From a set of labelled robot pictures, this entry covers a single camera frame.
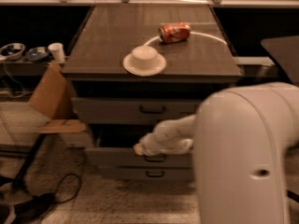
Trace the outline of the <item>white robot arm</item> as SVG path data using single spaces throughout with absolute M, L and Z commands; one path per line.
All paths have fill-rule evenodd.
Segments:
M 284 157 L 299 141 L 299 88 L 282 82 L 218 91 L 164 120 L 138 155 L 193 153 L 201 224 L 291 224 Z

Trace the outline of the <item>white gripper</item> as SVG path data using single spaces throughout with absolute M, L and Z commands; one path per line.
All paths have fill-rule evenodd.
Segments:
M 134 151 L 139 156 L 155 156 L 163 153 L 163 147 L 153 133 L 147 133 L 139 140 L 139 144 L 134 145 Z

